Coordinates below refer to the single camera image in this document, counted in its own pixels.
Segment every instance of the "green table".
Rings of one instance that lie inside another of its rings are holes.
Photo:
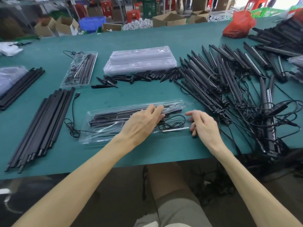
[[[257,27],[267,28],[276,18],[260,18]],[[66,71],[70,67],[72,59],[63,54],[68,51],[97,51],[98,57],[93,71],[91,84],[99,84],[96,76],[103,76],[103,67],[109,56],[115,50],[143,49],[168,45],[177,60],[186,57],[193,49],[201,53],[201,45],[216,46],[227,43],[233,49],[243,48],[244,39],[231,39],[222,37],[222,31],[228,24],[225,22],[201,23],[174,27],[160,27],[145,30],[133,30],[124,32],[111,32],[89,34],[82,36],[44,38],[33,41],[31,45],[24,46],[24,51],[13,57],[0,57],[1,66],[24,65],[28,69],[43,67],[46,73],[41,76],[25,93],[23,93],[6,111],[0,113],[0,179],[28,177],[37,175],[59,174],[72,172],[87,159],[100,150],[100,147],[87,148],[69,134],[69,130],[63,125],[57,142],[47,153],[47,156],[36,159],[27,164],[22,174],[16,170],[4,172],[7,162],[15,151],[19,141],[24,135],[36,110],[43,98],[48,97],[54,90],[59,89]],[[126,106],[138,103],[149,103],[181,98],[192,103],[188,110],[204,108],[191,96],[181,93],[180,88],[174,83],[165,81],[144,82],[138,81],[133,85],[119,82],[119,88],[91,89],[82,88],[75,92],[81,92],[75,101],[75,123],[81,129],[87,111],[103,108]],[[289,81],[282,88],[296,99],[302,99],[303,88]],[[275,90],[274,102],[287,100],[287,98]],[[303,116],[296,122],[303,125]],[[71,118],[71,105],[66,115]],[[292,131],[293,128],[284,126],[278,129],[278,135]],[[232,127],[235,141],[243,153],[251,150],[248,144],[237,130]],[[285,139],[292,148],[302,147],[301,134],[296,134]],[[235,152],[234,146],[223,137],[226,145]],[[199,139],[194,139],[188,133],[184,136],[166,137],[154,139],[150,137],[134,151],[123,157],[116,167],[134,166],[150,163],[161,163],[191,159],[208,158],[211,154]]]

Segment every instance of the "person's right hand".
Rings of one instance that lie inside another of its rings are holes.
[[[190,128],[192,136],[198,134],[201,141],[215,157],[219,157],[222,152],[230,152],[222,141],[217,122],[213,117],[197,110],[186,112],[185,115],[191,116],[189,120],[193,122]]]

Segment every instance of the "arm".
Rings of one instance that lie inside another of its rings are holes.
[[[192,135],[199,135],[223,165],[258,227],[302,227],[303,225],[234,157],[223,143],[217,123],[201,111],[190,111]]]
[[[70,226],[116,162],[153,131],[164,117],[162,110],[163,106],[150,105],[133,114],[118,135],[41,198],[13,227]]]

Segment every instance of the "stack of plastic trays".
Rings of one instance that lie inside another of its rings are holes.
[[[177,62],[168,46],[114,51],[106,65],[106,75],[157,71],[175,68]]]

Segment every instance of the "forearm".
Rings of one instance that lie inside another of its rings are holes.
[[[258,227],[302,227],[302,224],[229,151],[218,157]]]
[[[116,162],[132,149],[127,140],[117,135],[41,198],[13,227],[70,226]]]

